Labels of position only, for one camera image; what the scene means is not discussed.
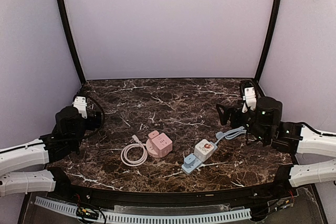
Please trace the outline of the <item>white cube socket adapter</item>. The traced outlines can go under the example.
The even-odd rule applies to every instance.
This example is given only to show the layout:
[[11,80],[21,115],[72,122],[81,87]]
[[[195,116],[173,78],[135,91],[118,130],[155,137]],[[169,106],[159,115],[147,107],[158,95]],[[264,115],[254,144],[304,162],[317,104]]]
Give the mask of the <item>white cube socket adapter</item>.
[[208,140],[203,139],[195,145],[194,155],[201,162],[205,162],[213,154],[214,150],[214,145]]

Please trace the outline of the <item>blue power strip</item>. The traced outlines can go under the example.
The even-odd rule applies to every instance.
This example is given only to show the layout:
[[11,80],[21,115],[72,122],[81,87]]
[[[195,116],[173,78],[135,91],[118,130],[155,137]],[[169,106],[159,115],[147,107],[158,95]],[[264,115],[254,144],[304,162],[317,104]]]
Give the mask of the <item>blue power strip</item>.
[[[214,147],[215,147],[215,150],[214,150],[214,152],[217,150],[217,146],[213,143],[213,142],[211,142],[213,145],[214,145]],[[182,166],[181,166],[181,168],[182,168],[182,171],[185,173],[185,174],[187,174],[187,175],[189,175],[189,174],[191,174],[193,171],[195,171],[197,168],[199,168],[202,164],[203,164],[204,162],[201,162],[199,159],[197,159],[197,161],[196,161],[196,164],[194,165],[194,167],[192,168],[192,169],[184,169]]]

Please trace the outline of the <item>blue charger plug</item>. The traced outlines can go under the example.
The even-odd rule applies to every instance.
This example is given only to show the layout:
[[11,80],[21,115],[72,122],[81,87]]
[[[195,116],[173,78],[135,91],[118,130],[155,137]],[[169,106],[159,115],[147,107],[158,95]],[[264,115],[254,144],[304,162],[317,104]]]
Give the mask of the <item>blue charger plug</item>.
[[191,153],[190,155],[184,158],[184,164],[182,165],[182,167],[184,169],[192,169],[196,164],[196,161],[197,157],[193,153]]

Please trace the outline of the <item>pink cube socket adapter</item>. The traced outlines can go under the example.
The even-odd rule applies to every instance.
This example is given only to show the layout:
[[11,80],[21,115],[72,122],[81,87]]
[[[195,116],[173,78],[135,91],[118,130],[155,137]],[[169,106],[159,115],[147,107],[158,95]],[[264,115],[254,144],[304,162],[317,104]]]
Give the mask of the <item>pink cube socket adapter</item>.
[[159,157],[165,157],[173,150],[173,142],[165,133],[153,138],[152,145]]

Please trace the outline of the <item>pink charger plug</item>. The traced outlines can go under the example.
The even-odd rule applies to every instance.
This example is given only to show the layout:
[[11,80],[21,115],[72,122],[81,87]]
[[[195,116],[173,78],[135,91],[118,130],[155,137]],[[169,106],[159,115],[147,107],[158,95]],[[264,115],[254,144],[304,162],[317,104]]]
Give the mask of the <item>pink charger plug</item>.
[[155,130],[155,131],[152,131],[151,133],[149,133],[148,137],[149,137],[149,139],[153,139],[153,138],[155,138],[159,135],[160,135],[160,133],[157,130]]

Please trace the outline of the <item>pink round power socket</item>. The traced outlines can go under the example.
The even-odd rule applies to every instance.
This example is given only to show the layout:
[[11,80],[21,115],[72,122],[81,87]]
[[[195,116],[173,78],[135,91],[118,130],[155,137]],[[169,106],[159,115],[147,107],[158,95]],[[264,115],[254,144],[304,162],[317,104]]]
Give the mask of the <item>pink round power socket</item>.
[[163,157],[164,145],[158,141],[152,141],[150,139],[146,142],[146,149],[150,156],[154,158]]

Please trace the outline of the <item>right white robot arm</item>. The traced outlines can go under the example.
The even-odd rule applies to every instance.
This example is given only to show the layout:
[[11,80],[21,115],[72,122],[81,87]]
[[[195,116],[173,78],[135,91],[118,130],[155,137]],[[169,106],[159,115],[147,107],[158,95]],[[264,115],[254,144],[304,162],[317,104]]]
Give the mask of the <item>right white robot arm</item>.
[[263,146],[291,155],[315,154],[331,159],[310,165],[282,165],[274,177],[274,185],[296,188],[306,184],[335,180],[335,134],[318,131],[306,122],[283,122],[282,103],[271,97],[261,97],[248,104],[227,107],[216,105],[221,125],[230,123],[235,131],[249,135]]

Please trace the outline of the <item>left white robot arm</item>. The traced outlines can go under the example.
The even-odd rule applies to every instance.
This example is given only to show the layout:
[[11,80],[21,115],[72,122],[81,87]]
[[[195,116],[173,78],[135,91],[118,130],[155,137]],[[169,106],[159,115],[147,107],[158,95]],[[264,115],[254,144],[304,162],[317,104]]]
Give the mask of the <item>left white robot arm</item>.
[[67,191],[70,179],[59,167],[26,172],[25,169],[62,160],[79,153],[82,140],[95,135],[103,126],[105,114],[99,108],[88,116],[70,105],[55,115],[56,125],[50,134],[26,144],[1,150],[1,196],[37,191]]

